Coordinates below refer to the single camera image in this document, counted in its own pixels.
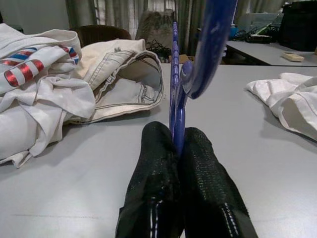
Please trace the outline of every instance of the folded white clothing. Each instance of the folded white clothing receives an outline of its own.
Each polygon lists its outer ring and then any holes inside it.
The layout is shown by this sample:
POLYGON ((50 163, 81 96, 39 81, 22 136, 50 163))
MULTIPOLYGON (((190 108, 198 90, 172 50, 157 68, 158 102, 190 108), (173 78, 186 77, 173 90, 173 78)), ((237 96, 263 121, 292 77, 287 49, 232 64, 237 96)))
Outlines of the folded white clothing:
POLYGON ((146 50, 144 40, 97 42, 82 48, 82 54, 71 76, 89 83, 96 109, 90 118, 74 118, 74 123, 150 110, 160 103, 161 64, 155 53, 146 50))
POLYGON ((80 57, 75 32, 24 35, 0 24, 0 164, 21 167, 62 139, 66 120, 92 115, 92 89, 70 77, 80 57))
POLYGON ((286 129, 317 141, 317 77, 283 73, 279 79, 253 81, 246 88, 286 129))

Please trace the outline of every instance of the chair backrest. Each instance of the chair backrest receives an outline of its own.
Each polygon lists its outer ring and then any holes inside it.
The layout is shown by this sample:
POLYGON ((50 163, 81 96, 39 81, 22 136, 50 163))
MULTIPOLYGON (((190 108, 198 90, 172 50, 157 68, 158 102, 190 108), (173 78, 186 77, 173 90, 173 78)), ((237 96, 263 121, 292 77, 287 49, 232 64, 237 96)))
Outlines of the chair backrest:
POLYGON ((124 29, 114 26, 91 25, 71 29, 76 31, 81 47, 100 41, 111 41, 115 39, 131 40, 131 35, 124 29))

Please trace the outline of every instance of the white table surface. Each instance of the white table surface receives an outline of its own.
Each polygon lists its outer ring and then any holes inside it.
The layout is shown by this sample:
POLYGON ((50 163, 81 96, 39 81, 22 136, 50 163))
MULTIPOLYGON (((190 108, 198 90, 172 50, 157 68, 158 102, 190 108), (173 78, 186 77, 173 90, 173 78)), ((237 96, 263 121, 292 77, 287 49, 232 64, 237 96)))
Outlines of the white table surface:
POLYGON ((251 44, 247 42, 228 41, 227 46, 247 54, 272 66, 309 66, 317 67, 317 55, 314 52, 301 52, 279 45, 271 44, 251 44), (292 52, 304 57, 303 62, 291 62, 281 57, 284 52, 292 52))
MULTIPOLYGON (((260 238, 316 238, 317 143, 287 132, 245 85, 317 68, 220 66, 208 90, 188 100, 187 126, 203 130, 236 182, 260 238)), ((163 65, 168 82, 170 65, 163 65)), ((169 85, 160 106, 87 126, 21 169, 0 166, 3 238, 113 238, 136 166, 141 131, 168 124, 169 85)))

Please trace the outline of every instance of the red stripe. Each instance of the red stripe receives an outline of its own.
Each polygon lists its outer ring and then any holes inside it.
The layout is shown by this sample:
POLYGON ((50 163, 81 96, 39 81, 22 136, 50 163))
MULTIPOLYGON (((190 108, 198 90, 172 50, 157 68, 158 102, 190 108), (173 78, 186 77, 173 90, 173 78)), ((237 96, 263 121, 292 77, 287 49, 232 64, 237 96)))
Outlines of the red stripe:
POLYGON ((19 62, 16 61, 11 61, 11 60, 0 60, 0 63, 2 64, 6 64, 6 65, 10 65, 10 66, 16 66, 17 64, 19 64, 19 62))
POLYGON ((16 53, 17 55, 24 55, 24 56, 30 56, 31 54, 33 54, 33 52, 29 52, 29 51, 19 51, 18 53, 16 53))
POLYGON ((23 64, 18 65, 17 67, 23 73, 24 78, 25 78, 25 82, 27 82, 33 78, 33 73, 30 70, 29 66, 27 66, 26 64, 23 63, 23 64))
POLYGON ((67 47, 65 47, 65 46, 62 46, 61 48, 62 48, 65 52, 67 52, 67 53, 69 52, 69 49, 68 49, 67 47))
POLYGON ((4 76, 6 78, 6 80, 8 81, 8 83, 12 86, 12 87, 17 87, 19 86, 18 81, 16 80, 14 74, 8 70, 4 73, 4 76))
POLYGON ((44 65, 41 61, 39 61, 38 59, 33 59, 31 60, 31 62, 35 65, 35 67, 38 69, 38 71, 42 71, 42 69, 44 68, 44 65))

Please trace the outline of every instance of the white table in background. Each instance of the white table in background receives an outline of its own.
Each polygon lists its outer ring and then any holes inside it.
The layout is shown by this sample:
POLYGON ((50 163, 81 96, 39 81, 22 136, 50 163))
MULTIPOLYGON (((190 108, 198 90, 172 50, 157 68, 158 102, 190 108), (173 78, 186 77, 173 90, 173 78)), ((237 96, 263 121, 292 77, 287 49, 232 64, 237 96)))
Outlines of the white table in background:
POLYGON ((302 66, 317 67, 317 55, 314 52, 301 52, 279 45, 271 44, 251 44, 240 41, 228 41, 227 48, 229 51, 251 58, 259 64, 271 66, 302 66), (284 52, 292 52, 304 57, 303 62, 291 62, 281 57, 284 52))

